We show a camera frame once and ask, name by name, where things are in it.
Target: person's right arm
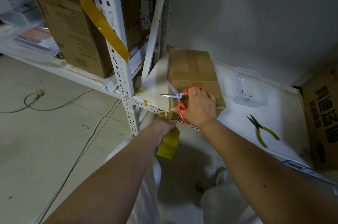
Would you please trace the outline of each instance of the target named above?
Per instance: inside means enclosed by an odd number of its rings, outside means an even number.
[[[189,89],[183,117],[207,137],[248,204],[264,223],[338,223],[336,213],[306,189],[306,180],[216,119],[215,97]]]

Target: floor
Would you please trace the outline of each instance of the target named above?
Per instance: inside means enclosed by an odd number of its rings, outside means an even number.
[[[0,57],[0,112],[24,107],[25,96],[37,89],[45,90],[34,105],[37,109],[55,108],[89,90],[8,56]],[[91,91],[61,109],[0,114],[0,223],[36,222],[115,100]],[[155,117],[148,113],[141,128]],[[212,187],[217,169],[224,163],[200,132],[178,127],[180,140],[173,159],[158,157],[162,167],[158,194],[161,218],[163,224],[203,223],[199,203],[202,194],[195,184],[201,182],[204,189]],[[127,116],[118,100],[103,118],[47,216],[130,135]]]

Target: gray wall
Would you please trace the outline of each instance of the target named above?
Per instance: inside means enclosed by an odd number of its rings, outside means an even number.
[[[174,0],[168,42],[291,84],[338,42],[338,0]]]

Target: red scissor handle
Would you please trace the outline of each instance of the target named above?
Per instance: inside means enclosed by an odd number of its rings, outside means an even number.
[[[185,96],[188,96],[188,95],[189,95],[188,89],[190,89],[190,88],[192,88],[192,87],[197,87],[197,88],[199,88],[200,90],[204,90],[204,88],[202,88],[202,87],[200,87],[200,86],[190,86],[190,87],[186,88],[186,89],[183,91],[183,93],[184,93]],[[182,113],[181,113],[181,108],[182,108],[184,111],[187,110],[187,107],[184,105],[184,103],[178,102],[178,103],[177,103],[177,111],[178,111],[178,113],[179,113],[179,116],[181,117],[182,121],[184,121],[186,124],[190,124],[189,122],[187,122],[186,119],[183,118],[183,115],[182,115]]]

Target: white fabric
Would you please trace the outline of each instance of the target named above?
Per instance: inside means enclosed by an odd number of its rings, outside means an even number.
[[[117,146],[107,162],[133,140],[130,137]],[[157,193],[161,180],[161,167],[153,157],[148,166],[134,208],[127,224],[160,224]],[[204,224],[258,224],[262,223],[242,197],[228,171],[220,173],[217,186],[204,192],[201,199]]]
[[[107,162],[121,149],[129,144],[133,137],[122,141],[117,148],[107,157]],[[157,203],[157,192],[161,180],[161,167],[155,156],[144,174],[140,191],[137,195],[134,208],[130,214],[127,224],[159,224],[161,219]]]

